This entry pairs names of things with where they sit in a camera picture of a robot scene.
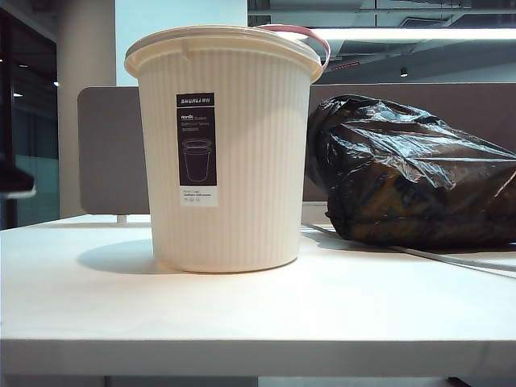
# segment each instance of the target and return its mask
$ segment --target ribbed plastic bin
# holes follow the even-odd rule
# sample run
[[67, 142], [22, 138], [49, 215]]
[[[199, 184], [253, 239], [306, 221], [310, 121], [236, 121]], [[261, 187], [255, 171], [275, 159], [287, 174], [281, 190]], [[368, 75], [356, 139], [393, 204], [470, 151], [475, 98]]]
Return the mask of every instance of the ribbed plastic bin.
[[319, 56], [263, 29], [192, 26], [139, 40], [125, 65], [139, 83], [155, 258], [210, 273], [294, 260]]

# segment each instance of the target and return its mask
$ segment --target glass window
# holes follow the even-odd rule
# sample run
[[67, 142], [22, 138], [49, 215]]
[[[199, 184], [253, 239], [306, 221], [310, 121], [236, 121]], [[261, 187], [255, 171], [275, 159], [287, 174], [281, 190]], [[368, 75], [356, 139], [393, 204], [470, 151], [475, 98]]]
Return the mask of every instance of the glass window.
[[35, 177], [36, 195], [17, 201], [18, 226], [59, 218], [56, 45], [13, 27], [13, 141], [16, 166]]

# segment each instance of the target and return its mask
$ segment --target trash can illustration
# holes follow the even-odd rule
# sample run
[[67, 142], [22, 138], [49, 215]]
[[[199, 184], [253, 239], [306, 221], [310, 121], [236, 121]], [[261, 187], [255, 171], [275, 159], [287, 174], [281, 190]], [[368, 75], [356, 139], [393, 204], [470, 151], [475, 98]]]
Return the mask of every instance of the trash can illustration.
[[208, 139], [188, 139], [182, 143], [186, 172], [191, 181], [204, 181], [210, 167], [211, 141]]

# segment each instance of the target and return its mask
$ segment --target fluorescent light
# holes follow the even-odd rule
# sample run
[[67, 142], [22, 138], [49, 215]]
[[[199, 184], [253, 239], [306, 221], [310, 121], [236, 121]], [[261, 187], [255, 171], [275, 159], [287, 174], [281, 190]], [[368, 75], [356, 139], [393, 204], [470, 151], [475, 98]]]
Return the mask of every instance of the fluorescent light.
[[315, 28], [326, 40], [516, 40], [516, 28]]

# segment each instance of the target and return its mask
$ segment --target black garbage bag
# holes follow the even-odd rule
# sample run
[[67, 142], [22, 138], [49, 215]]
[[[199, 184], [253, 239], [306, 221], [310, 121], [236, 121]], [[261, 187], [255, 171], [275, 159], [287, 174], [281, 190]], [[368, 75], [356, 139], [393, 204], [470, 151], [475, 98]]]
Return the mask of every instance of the black garbage bag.
[[320, 103], [308, 121], [306, 175], [326, 190], [327, 216], [345, 239], [516, 241], [516, 154], [412, 106], [356, 95]]

